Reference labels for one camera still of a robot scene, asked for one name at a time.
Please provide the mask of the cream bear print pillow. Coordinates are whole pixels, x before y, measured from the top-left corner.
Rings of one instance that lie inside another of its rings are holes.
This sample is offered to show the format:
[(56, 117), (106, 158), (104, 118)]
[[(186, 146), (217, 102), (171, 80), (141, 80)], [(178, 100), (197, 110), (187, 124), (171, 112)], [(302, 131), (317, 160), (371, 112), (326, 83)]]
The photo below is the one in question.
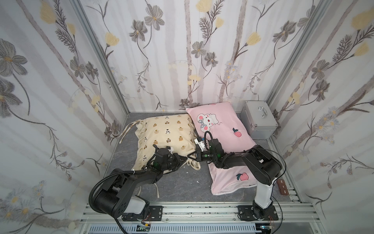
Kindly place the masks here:
[(186, 157), (195, 152), (195, 127), (189, 114), (150, 117), (128, 124), (119, 135), (123, 139), (132, 127), (138, 138), (137, 158), (134, 170), (146, 165), (158, 148), (170, 147), (173, 153)]

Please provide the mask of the pink cartoon print pillow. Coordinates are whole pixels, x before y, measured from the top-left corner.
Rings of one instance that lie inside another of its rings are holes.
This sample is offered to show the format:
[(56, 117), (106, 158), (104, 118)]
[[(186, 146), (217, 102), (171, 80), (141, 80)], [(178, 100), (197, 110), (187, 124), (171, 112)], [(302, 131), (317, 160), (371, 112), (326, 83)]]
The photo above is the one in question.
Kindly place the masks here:
[[(229, 102), (187, 108), (186, 111), (191, 116), (198, 135), (203, 137), (206, 131), (210, 131), (226, 153), (248, 150), (256, 145)], [(208, 167), (214, 196), (231, 194), (257, 185), (257, 180), (246, 166), (219, 169), (211, 163)]]

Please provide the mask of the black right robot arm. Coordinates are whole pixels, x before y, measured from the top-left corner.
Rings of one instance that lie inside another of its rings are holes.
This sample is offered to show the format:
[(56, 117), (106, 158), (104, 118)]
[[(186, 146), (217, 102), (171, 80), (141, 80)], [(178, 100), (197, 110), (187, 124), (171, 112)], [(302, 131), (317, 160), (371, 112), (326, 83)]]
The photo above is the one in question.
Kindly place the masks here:
[(256, 196), (252, 205), (238, 206), (238, 218), (241, 221), (278, 220), (273, 205), (275, 182), (282, 176), (282, 164), (271, 154), (271, 151), (260, 145), (241, 152), (225, 153), (217, 139), (210, 140), (205, 148), (196, 144), (196, 150), (188, 158), (196, 162), (207, 161), (216, 168), (229, 169), (245, 166), (257, 180)]

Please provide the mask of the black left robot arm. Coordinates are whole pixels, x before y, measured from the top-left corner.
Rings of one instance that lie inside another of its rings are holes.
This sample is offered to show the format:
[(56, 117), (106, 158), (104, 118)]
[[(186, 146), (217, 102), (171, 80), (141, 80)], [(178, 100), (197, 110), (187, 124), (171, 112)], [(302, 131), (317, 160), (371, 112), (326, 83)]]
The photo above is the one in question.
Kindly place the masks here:
[(134, 196), (134, 190), (145, 184), (157, 183), (165, 172), (177, 171), (187, 159), (173, 153), (171, 147), (155, 147), (153, 156), (141, 170), (115, 169), (100, 180), (89, 193), (89, 206), (95, 212), (115, 219), (128, 213), (141, 214), (147, 207), (147, 201)]

